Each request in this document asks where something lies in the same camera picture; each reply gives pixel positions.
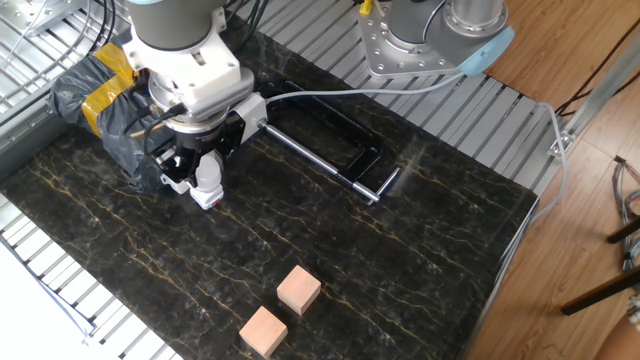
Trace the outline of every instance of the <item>metal handle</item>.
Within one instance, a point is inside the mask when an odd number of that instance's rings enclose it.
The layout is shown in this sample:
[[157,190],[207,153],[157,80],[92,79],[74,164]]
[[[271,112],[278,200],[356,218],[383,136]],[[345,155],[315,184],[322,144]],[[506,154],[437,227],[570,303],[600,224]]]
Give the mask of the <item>metal handle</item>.
[[[271,125],[268,125],[265,122],[260,122],[258,124],[258,127],[265,129],[268,134],[270,134],[273,137],[275,137],[276,139],[282,141],[284,144],[288,145],[290,148],[295,150],[300,155],[302,155],[305,158],[307,158],[307,159],[313,161],[314,163],[320,165],[320,167],[325,169],[331,175],[334,175],[334,176],[338,175],[338,169],[335,166],[331,165],[329,162],[327,162],[323,158],[319,157],[318,155],[316,155],[315,153],[313,153],[311,150],[307,149],[306,147],[302,146],[300,143],[298,143],[297,141],[293,140],[292,138],[290,138],[289,136],[287,136],[285,133],[283,133],[282,131],[278,130],[277,128],[275,128],[275,127],[273,127]],[[351,184],[351,188],[355,189],[360,194],[362,194],[362,195],[366,196],[367,198],[369,198],[369,203],[368,204],[371,205],[374,202],[378,202],[380,200],[380,195],[389,186],[391,181],[393,181],[393,179],[398,174],[399,170],[400,170],[400,168],[396,168],[396,170],[393,172],[393,174],[391,174],[391,176],[389,176],[389,178],[384,182],[384,184],[382,184],[380,189],[378,189],[377,193],[373,192],[371,189],[369,189],[368,187],[362,185],[358,181],[353,182]]]

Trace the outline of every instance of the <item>wooden block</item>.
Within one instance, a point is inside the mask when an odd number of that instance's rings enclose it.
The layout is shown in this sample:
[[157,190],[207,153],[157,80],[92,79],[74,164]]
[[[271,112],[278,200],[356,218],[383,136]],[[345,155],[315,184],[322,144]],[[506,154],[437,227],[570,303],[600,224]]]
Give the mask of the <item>wooden block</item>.
[[297,265],[278,286],[278,298],[298,315],[307,311],[318,294],[320,281]]
[[287,335],[287,326],[263,306],[256,311],[240,336],[260,355],[268,358]]

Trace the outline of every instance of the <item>wooden floor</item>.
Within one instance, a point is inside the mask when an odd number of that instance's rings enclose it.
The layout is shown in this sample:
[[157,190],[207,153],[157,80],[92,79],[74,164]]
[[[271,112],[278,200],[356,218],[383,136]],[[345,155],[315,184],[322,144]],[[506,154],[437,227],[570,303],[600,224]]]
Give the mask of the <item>wooden floor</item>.
[[637,0],[505,2],[516,37],[488,74],[555,106],[578,90],[640,18]]
[[[509,2],[515,3],[510,8],[513,18],[527,18],[522,29],[530,28],[536,16],[551,17],[559,24],[543,21],[540,35],[529,42],[533,61],[525,61],[521,71],[513,61],[526,56],[511,53],[492,73],[516,90],[555,105],[577,90],[640,17],[640,2],[635,0]],[[577,14],[555,13],[569,8]],[[529,11],[518,15],[517,9]],[[576,30],[571,24],[578,22],[591,25]],[[557,49],[567,43],[563,36],[573,44]],[[611,182],[616,155],[640,169],[640,81],[612,99],[578,140],[569,157],[568,186],[561,203],[528,230],[467,359],[590,360],[596,355],[623,315],[631,290],[571,317],[563,316],[560,307],[621,273],[622,245],[604,240],[621,226]],[[560,180],[557,174],[542,196],[542,206],[556,196]],[[630,186],[635,185],[631,180],[626,184],[628,190],[638,189]]]

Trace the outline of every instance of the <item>marble table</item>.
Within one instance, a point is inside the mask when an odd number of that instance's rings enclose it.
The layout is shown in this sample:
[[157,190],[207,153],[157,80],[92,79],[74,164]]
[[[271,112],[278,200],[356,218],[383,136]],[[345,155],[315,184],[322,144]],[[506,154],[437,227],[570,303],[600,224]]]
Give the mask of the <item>marble table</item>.
[[[239,58],[258,83],[347,88],[260,34]],[[263,132],[231,156],[209,212],[135,193],[81,129],[0,191],[185,359],[252,356],[238,332],[260,306],[289,329],[274,359],[460,356],[536,196],[367,96],[327,102],[384,140],[365,185],[402,168],[375,206]],[[278,126],[336,163],[352,155],[304,116]],[[276,295],[295,265],[322,282],[302,317]]]

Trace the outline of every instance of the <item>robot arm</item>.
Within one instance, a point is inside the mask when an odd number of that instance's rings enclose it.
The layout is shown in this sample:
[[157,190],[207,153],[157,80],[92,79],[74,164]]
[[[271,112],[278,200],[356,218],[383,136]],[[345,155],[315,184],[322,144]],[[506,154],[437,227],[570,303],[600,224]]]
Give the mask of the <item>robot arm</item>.
[[[218,35],[227,27],[225,3],[127,1],[132,40],[123,49],[134,70],[150,71],[149,93],[165,112],[164,125],[176,135],[170,148],[153,154],[163,170],[161,180],[180,194],[190,191],[204,209],[223,196],[221,158],[266,120],[265,100],[252,94],[253,73],[240,66]],[[467,75],[485,70],[513,39],[513,30],[505,28],[502,0],[392,4],[381,23],[389,51],[420,56],[421,50],[411,49],[427,46]],[[175,108],[181,113],[173,113]]]

